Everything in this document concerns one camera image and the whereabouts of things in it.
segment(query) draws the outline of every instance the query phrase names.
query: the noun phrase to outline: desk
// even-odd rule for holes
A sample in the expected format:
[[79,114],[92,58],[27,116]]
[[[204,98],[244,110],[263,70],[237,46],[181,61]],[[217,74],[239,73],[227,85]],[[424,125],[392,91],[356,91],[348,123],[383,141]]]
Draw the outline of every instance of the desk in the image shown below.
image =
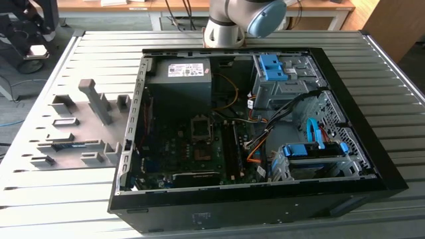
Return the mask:
[[[188,16],[181,0],[168,0],[168,2],[175,16]],[[207,17],[209,15],[209,0],[192,0],[191,5],[192,16]],[[303,0],[301,5],[303,17],[316,16],[333,18],[328,30],[340,30],[348,13],[355,10],[355,5],[349,0],[344,0],[341,4],[328,0]],[[287,17],[296,17],[299,10],[299,4],[288,6]],[[150,12],[153,30],[163,30],[161,17],[171,16],[165,0],[153,0]]]
[[87,32],[71,39],[0,164],[2,238],[241,238],[263,233],[265,238],[285,239],[400,239],[425,235],[425,99],[373,39],[359,32],[288,31],[265,39],[248,37],[247,44],[324,48],[409,189],[335,219],[142,236],[107,213],[115,168],[40,171],[26,157],[38,152],[38,143],[28,142],[35,139],[30,132],[43,130],[35,129],[40,124],[51,124],[43,117],[50,114],[48,96],[67,92],[79,97],[76,80],[66,78],[70,72],[82,72],[76,79],[94,77],[98,93],[107,97],[132,96],[143,48],[203,47],[203,35],[177,31]]
[[[171,9],[176,17],[188,16],[181,0],[169,0]],[[148,2],[130,2],[128,5],[100,6],[100,1],[84,2],[83,0],[58,0],[59,15],[66,17],[130,17],[148,16],[155,31],[163,30],[161,17],[171,16],[165,0],[151,0]],[[303,0],[303,17],[332,17],[328,30],[340,30],[347,15],[355,10],[349,0],[341,4],[328,0]],[[191,0],[192,15],[208,17],[209,0]],[[299,4],[288,6],[287,17],[296,17]]]

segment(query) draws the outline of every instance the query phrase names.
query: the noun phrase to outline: wheel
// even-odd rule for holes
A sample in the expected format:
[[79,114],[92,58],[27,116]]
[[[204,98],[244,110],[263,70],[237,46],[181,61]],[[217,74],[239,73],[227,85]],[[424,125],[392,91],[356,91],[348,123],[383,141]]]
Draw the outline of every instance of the wheel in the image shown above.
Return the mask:
[[22,74],[31,74],[38,72],[44,66],[44,63],[42,60],[27,60],[23,61],[16,69]]

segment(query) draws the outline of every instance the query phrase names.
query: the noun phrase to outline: floor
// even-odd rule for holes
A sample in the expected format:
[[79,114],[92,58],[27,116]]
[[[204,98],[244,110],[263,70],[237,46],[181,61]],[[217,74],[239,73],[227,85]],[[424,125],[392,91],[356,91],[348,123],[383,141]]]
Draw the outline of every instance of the floor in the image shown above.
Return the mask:
[[[188,22],[180,20],[183,23],[181,28],[189,28]],[[58,53],[51,56],[46,61],[46,65],[42,71],[30,75],[22,75],[0,58],[0,75],[4,76],[11,84],[31,79],[48,79],[50,74],[55,68],[56,62],[62,55],[62,52],[68,44],[75,29],[84,29],[88,31],[114,31],[114,30],[152,30],[151,21],[147,17],[139,17],[132,19],[111,19],[111,18],[70,18],[67,20],[70,27],[59,27],[56,31],[55,44],[58,45]],[[205,19],[197,18],[195,21],[196,26],[204,26],[207,24]],[[163,19],[164,30],[175,30],[176,27],[171,24],[171,21]],[[400,62],[400,67],[411,77],[413,82],[423,91],[425,91],[425,49],[423,45],[417,44]],[[28,82],[14,87],[14,94],[20,95],[19,103],[10,102],[4,97],[0,97],[0,124],[11,123],[26,119],[30,109],[34,105],[36,97],[43,89],[44,82]],[[0,127],[0,143],[12,143],[15,135],[19,131],[22,124]],[[0,159],[2,154],[7,151],[7,147],[0,146]]]

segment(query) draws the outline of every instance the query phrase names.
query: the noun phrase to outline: slotted aluminum table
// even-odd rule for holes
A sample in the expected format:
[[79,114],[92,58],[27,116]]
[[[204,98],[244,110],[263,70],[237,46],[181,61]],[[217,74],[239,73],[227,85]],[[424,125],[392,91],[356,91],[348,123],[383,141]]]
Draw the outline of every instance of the slotted aluminum table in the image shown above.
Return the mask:
[[86,32],[71,39],[0,165],[0,237],[209,237],[252,233],[279,238],[415,238],[425,235],[425,98],[373,39],[359,32],[289,31],[248,39],[256,47],[323,47],[381,139],[409,189],[336,219],[140,235],[107,213],[115,168],[40,171],[22,157],[47,98],[94,78],[108,99],[135,88],[143,48],[201,47],[199,32]]

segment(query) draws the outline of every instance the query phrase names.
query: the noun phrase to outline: gray robot arm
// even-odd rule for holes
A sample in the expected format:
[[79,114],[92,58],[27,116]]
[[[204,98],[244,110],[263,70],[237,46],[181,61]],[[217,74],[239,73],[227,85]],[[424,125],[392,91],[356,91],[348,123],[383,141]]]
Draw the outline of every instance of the gray robot arm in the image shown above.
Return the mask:
[[267,37],[287,13],[283,0],[211,0],[211,17],[204,32],[207,47],[240,47],[244,33]]

